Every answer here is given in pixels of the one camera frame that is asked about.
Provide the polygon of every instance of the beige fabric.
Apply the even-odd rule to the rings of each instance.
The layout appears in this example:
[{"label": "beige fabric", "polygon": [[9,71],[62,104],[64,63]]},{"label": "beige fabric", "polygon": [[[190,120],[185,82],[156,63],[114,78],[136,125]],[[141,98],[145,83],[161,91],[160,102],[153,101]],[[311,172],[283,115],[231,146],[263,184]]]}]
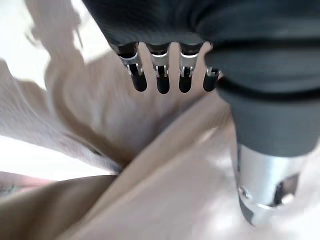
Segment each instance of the beige fabric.
[{"label": "beige fabric", "polygon": [[[7,8],[8,2],[0,4]],[[74,10],[80,1],[72,1],[73,5],[68,0],[25,3],[23,14],[32,24],[27,29],[16,27],[15,32],[26,42],[28,32],[32,49],[42,45],[35,55],[37,51],[49,53],[43,73],[46,90],[32,78],[25,81],[15,74],[11,55],[18,45],[8,42],[6,48],[13,53],[0,61],[0,134],[100,168],[118,171],[115,163],[127,167],[111,185],[113,177],[83,178],[2,200],[0,239],[319,238],[320,149],[309,157],[291,208],[279,212],[272,225],[254,229],[243,219],[238,205],[230,111],[216,92],[204,93],[201,57],[191,91],[180,93],[178,48],[173,44],[171,88],[162,95],[142,45],[148,88],[140,93],[107,47],[102,56],[84,57],[87,46],[92,49],[90,44],[98,43],[95,37],[101,33],[82,28],[88,12],[81,15]],[[74,45],[77,28],[83,49]],[[24,64],[38,70],[32,54],[29,57]]]}]

